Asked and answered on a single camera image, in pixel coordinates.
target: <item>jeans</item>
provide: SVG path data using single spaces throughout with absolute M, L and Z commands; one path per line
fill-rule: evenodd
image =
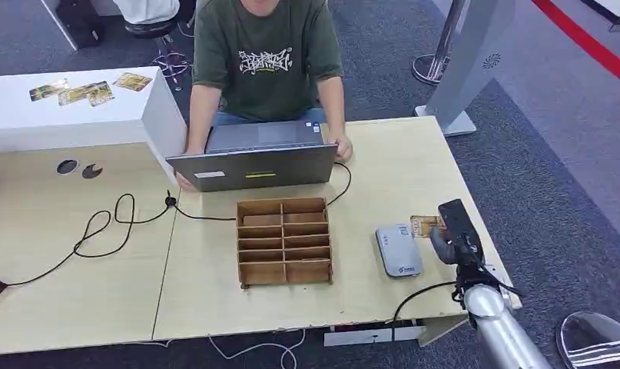
M 313 123 L 325 123 L 326 113 L 322 108 L 311 108 L 306 110 L 295 121 L 311 121 Z M 258 123 L 258 121 L 244 118 L 239 115 L 218 111 L 212 119 L 212 125 L 243 125 L 247 123 Z

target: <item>hand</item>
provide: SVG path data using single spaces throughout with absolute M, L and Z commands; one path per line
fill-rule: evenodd
M 183 155 L 199 155 L 203 154 L 204 150 L 202 148 L 188 148 Z M 185 177 L 181 175 L 181 173 L 176 173 L 176 181 L 185 191 L 196 192 L 197 189 L 188 181 Z
M 349 161 L 353 156 L 353 143 L 345 134 L 334 137 L 328 135 L 328 142 L 337 144 L 337 160 Z
M 181 186 L 181 188 L 183 188 L 185 191 L 189 191 L 189 192 L 196 192 L 197 188 L 194 187 L 190 181 L 188 181 L 187 179 L 185 179 L 185 177 L 183 177 L 181 175 L 181 173 L 176 173 L 176 181 L 178 182 L 178 185 Z

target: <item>green t-shirt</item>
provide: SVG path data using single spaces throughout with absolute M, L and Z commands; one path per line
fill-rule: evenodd
M 316 81 L 342 74 L 327 0 L 280 0 L 265 17 L 210 0 L 194 37 L 194 84 L 221 89 L 223 110 L 245 118 L 295 119 L 315 105 Z

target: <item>white card reader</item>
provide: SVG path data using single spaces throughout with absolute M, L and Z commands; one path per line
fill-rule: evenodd
M 375 237 L 380 246 L 384 269 L 389 276 L 405 277 L 423 271 L 423 260 L 408 224 L 377 228 Z

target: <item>light wood tabletop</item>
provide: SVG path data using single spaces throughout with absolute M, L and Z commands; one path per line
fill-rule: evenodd
M 64 159 L 75 173 L 58 175 Z M 102 173 L 83 179 L 83 167 Z M 0 154 L 0 280 L 33 278 L 68 255 L 98 210 L 113 209 L 125 192 L 136 199 L 136 220 L 164 208 L 167 189 L 178 193 L 145 144 Z M 130 218 L 123 201 L 121 219 Z M 92 224 L 105 223 L 103 216 Z M 151 339 L 174 212 L 135 225 L 126 247 L 106 258 L 73 256 L 34 283 L 0 295 L 0 354 Z M 111 222 L 81 248 L 105 253 L 124 240 L 127 226 Z
M 448 145 L 433 117 L 348 124 L 355 155 L 349 191 L 328 207 L 333 248 L 332 284 L 240 288 L 234 222 L 176 217 L 154 339 L 275 331 L 300 327 L 387 321 L 402 299 L 420 288 L 454 281 L 454 267 L 438 260 L 427 239 L 417 246 L 423 272 L 414 278 L 386 275 L 376 228 L 409 223 L 412 215 L 437 215 L 439 204 L 461 198 L 489 264 L 506 271 Z M 325 197 L 339 194 L 346 171 L 336 166 L 327 184 L 182 194 L 192 215 L 234 217 L 237 201 L 255 198 Z M 465 320 L 451 287 L 409 302 L 400 316 L 423 318 L 429 341 Z M 513 299 L 514 307 L 519 301 Z

